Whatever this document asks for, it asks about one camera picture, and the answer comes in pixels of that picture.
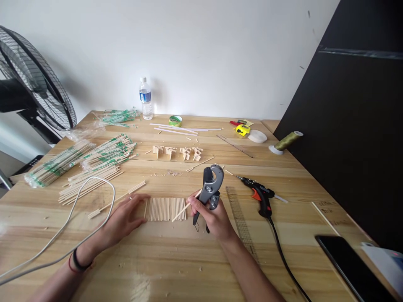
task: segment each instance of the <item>fan grille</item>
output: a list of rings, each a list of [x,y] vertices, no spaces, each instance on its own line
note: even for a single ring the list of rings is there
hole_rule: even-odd
[[[0,27],[0,69],[7,79],[17,79],[31,92],[45,122],[59,130],[77,124],[73,105],[46,60],[27,39],[3,27]]]

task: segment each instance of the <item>smartphone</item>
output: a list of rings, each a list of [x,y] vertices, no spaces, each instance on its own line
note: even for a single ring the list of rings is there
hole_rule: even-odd
[[[358,301],[396,301],[343,237],[318,235],[315,239]]]

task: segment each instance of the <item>metal ruler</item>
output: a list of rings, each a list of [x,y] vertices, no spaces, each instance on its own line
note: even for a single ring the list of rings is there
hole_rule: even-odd
[[[228,140],[228,138],[226,138],[225,136],[222,136],[221,134],[217,134],[218,138],[221,138],[223,141],[225,141],[227,144],[230,144],[232,147],[237,148],[239,151],[241,151],[242,153],[245,153],[247,156],[249,156],[250,158],[253,158],[252,155],[249,155],[248,153],[246,153],[241,146],[232,143],[231,141]]]
[[[230,201],[232,214],[234,215],[236,228],[238,230],[239,238],[242,240],[243,245],[250,252],[257,264],[260,265],[259,259],[256,254],[255,246],[253,245],[251,235],[246,225],[245,218],[242,214],[241,205],[239,204],[234,187],[225,187],[227,190],[228,200]]]

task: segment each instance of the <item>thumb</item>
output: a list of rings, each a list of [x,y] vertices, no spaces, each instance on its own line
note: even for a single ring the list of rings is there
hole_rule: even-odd
[[[210,212],[209,210],[200,202],[200,200],[196,199],[193,196],[189,196],[188,203],[192,205],[192,208],[194,208],[196,211],[198,211],[201,215],[203,215],[204,218],[205,216],[209,216]]]

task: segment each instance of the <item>gray cutting tool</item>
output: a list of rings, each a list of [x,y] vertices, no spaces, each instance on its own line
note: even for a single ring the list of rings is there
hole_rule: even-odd
[[[218,191],[222,185],[222,181],[224,180],[224,171],[219,165],[211,165],[211,167],[207,167],[203,171],[203,189],[200,193],[199,200],[202,204],[207,204],[210,201],[210,210],[214,210],[218,201],[220,200],[220,192]],[[199,212],[193,217],[193,225],[196,230],[199,229],[196,227],[197,219],[199,218]],[[207,233],[210,233],[209,228],[206,226]]]

